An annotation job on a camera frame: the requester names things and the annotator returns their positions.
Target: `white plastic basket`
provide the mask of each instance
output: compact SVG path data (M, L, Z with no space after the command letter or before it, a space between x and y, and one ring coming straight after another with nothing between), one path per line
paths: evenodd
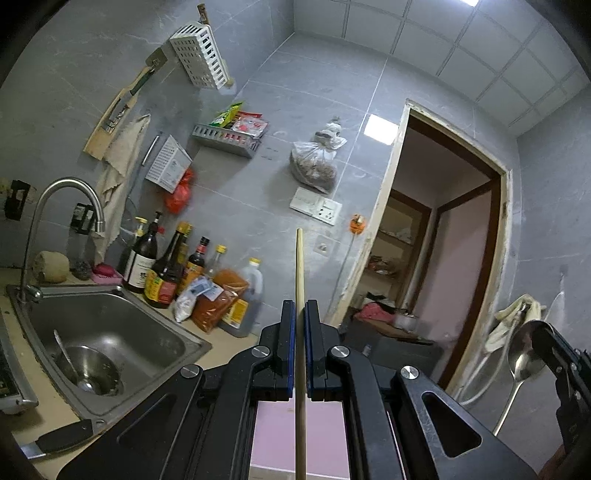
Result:
M170 37L170 44L195 87L219 90L228 82L229 76L209 25L189 23Z

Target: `clutter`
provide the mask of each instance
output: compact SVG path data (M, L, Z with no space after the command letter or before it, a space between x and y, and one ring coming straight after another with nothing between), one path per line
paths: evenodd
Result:
M295 179L322 193L336 186L336 150L346 143L339 136L340 124L333 118L325 128L316 132L311 142L294 142L290 155L291 172Z
M194 177L193 170L187 168L180 182L174 189L174 192L164 193L164 204L168 211L174 215L178 215L183 208L187 206L191 199L191 179Z
M43 250L37 254L33 261L33 277L40 282L64 282L69 271L70 261L59 252Z

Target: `shelf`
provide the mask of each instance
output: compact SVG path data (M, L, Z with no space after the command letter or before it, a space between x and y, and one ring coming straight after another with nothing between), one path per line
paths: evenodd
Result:
M367 267L365 267L365 270L363 271L363 273L367 273L371 277L379 278L380 280L385 280L390 283L398 283L398 284L400 283L400 280L397 278L392 278L387 275L382 275L380 273L377 273L375 270L371 270L370 268L367 268Z
M400 240L398 237L390 235L389 233L386 233L386 232L382 232L381 230L378 230L378 238L384 240L385 242L393 244L399 248L408 248L408 247L413 246L413 244L409 244L409 243L405 242L404 240Z

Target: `countertop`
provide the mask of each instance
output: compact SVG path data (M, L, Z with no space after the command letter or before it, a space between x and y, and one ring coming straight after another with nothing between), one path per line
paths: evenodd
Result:
M37 361L12 309L12 304L6 293L6 286L8 284L18 284L20 273L20 270L13 268L0 268L0 289L2 291L0 309L22 370L39 399L37 408L20 415L4 415L17 442L24 444L35 441L39 436L51 430L78 421L79 418L53 387L51 380ZM69 276L61 285L66 284L92 284L92 282L80 281ZM172 318L170 309L157 311L169 319ZM204 333L191 320L186 320L181 325L191 333L212 344L213 348L196 362L204 369L228 363L236 353L255 345L258 341L258 337L255 335L235 338L219 328L214 329L211 333ZM54 480L62 467L88 445L89 443L62 455L34 460L33 463L45 478Z

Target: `dish towel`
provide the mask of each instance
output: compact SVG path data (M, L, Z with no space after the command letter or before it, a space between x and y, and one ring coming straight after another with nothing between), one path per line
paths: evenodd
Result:
M506 342L506 337L511 331L511 326L515 322L521 321L521 309L524 305L529 305L529 310L525 314L523 323L530 320L541 320L542 305L531 295L525 294L515 300L506 309L495 313L495 318L499 320L499 325L489 334L485 343L485 352L492 353L502 348Z
M96 191L105 213L105 231L92 232L97 264L105 259L107 248L119 235L131 173L149 124L149 115L130 122L105 154L106 168L96 184Z

